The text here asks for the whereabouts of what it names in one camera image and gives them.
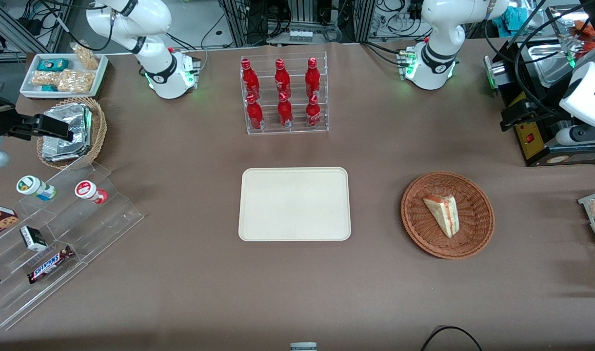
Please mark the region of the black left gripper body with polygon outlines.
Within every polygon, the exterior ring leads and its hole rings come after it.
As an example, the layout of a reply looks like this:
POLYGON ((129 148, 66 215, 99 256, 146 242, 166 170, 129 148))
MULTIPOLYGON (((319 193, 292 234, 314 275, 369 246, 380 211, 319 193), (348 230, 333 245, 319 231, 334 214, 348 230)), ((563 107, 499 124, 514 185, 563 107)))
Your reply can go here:
POLYGON ((521 123, 544 122, 547 126, 552 126, 559 121, 567 120, 567 113, 559 106, 561 98, 558 96, 546 96, 541 98, 539 103, 531 98, 525 97, 522 101, 526 103, 527 115, 521 118, 521 123))

